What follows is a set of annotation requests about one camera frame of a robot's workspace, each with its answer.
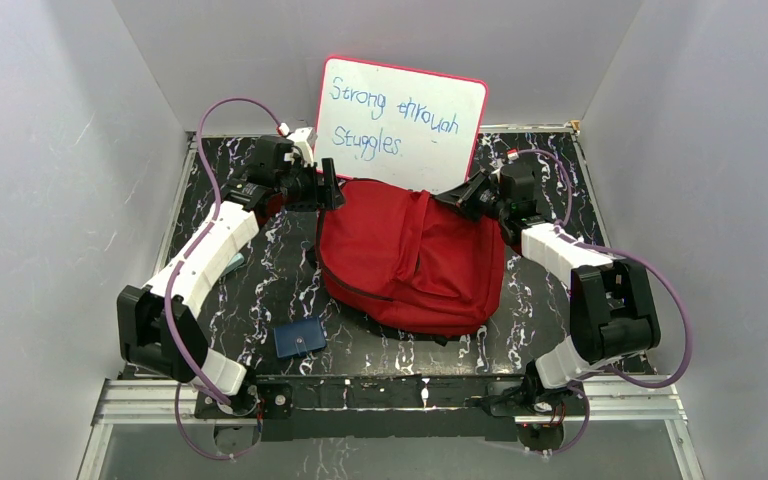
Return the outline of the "red student backpack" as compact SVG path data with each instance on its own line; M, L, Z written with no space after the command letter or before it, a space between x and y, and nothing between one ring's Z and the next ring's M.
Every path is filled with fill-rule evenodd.
M470 221L427 191L347 181L317 220L314 252L329 295L377 323L443 337L497 311L507 246L496 221Z

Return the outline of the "dark blue wallet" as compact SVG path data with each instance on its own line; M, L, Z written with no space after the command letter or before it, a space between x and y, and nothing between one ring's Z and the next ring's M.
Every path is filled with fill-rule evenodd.
M318 317L303 318L273 329L278 359L304 357L327 346L325 331Z

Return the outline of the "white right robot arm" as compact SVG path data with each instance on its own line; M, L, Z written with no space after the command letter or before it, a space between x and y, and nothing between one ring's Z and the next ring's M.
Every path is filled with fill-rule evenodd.
M569 396L573 383L661 340L646 268L566 239L563 229L542 213L541 189L532 166L509 164L493 173L480 171L435 197L471 221L494 220L508 246L542 266L569 292L568 334L527 365L520 386L490 394L487 409L509 404L550 413Z

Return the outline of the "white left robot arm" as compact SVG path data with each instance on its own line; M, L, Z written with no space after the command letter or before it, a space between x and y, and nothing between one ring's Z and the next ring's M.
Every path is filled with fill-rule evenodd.
M344 203L334 162L313 158L316 133L265 135L217 192L208 217L166 266L116 300L123 359L189 385L230 415L254 411L254 373L212 349L198 325L202 306L232 258L282 210L335 210Z

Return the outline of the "pink framed whiteboard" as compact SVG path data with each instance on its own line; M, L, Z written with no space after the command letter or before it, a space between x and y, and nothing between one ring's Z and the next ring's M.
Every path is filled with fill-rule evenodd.
M481 80L331 56L314 153L343 178L439 193L469 175L487 96Z

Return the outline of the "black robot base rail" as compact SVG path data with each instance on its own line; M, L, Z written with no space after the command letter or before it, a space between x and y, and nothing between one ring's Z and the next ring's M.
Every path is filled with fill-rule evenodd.
M476 437L559 447L569 407L536 404L519 375L262 376L223 411L204 394L195 415L231 427L257 421L268 442L314 438Z

